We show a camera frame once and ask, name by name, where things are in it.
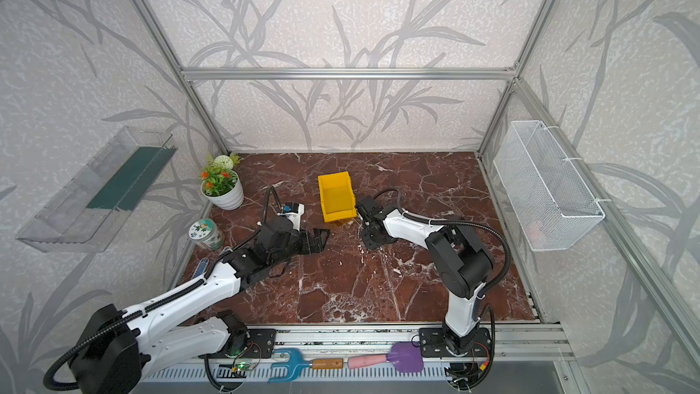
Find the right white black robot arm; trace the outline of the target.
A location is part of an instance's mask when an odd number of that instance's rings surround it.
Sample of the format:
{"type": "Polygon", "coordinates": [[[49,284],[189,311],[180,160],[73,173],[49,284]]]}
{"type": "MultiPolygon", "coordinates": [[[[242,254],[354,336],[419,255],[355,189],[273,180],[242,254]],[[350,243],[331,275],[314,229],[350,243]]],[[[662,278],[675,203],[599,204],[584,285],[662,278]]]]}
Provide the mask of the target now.
{"type": "Polygon", "coordinates": [[[481,301],[510,271],[512,250],[506,238],[486,224],[417,215],[403,209],[400,202],[382,206],[377,196],[362,198],[355,209],[368,250],[405,240],[428,251],[448,290],[448,312],[442,325],[446,347],[456,357],[466,355],[476,341],[481,301]],[[495,277],[491,273],[496,263],[477,230],[493,235],[503,248],[503,266],[495,277]]]}

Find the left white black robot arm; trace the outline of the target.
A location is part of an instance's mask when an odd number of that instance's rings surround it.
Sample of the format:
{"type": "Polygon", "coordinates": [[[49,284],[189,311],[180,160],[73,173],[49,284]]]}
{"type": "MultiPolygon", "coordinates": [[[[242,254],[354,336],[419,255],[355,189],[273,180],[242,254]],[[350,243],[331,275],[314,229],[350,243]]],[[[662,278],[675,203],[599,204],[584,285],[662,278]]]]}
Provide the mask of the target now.
{"type": "Polygon", "coordinates": [[[235,316],[210,317],[189,328],[182,322],[263,281],[279,264],[321,253],[330,235],[328,229],[304,230],[297,215],[278,215],[185,284],[126,309],[104,306],[77,344],[49,367],[44,387],[130,393],[153,373],[220,352],[241,329],[235,316]]]}

